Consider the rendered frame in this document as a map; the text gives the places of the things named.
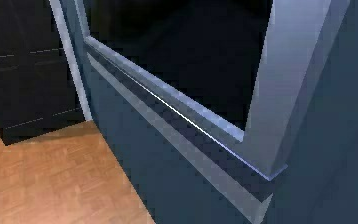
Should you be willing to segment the grey framed window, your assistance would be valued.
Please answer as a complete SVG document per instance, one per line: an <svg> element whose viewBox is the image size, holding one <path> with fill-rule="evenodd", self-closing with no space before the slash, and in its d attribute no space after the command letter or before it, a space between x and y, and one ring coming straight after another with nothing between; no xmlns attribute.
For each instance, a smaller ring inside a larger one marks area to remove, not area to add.
<svg viewBox="0 0 358 224"><path fill-rule="evenodd" d="M89 33L49 0L83 114L156 224L262 224L351 0L274 0L245 128Z"/></svg>

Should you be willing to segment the black cupboard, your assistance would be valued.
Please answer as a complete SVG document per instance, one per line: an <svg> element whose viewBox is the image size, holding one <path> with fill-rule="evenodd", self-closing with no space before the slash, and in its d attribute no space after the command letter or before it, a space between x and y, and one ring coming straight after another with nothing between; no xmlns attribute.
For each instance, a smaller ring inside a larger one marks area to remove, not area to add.
<svg viewBox="0 0 358 224"><path fill-rule="evenodd" d="M84 115L49 0L0 0L0 138L10 145Z"/></svg>

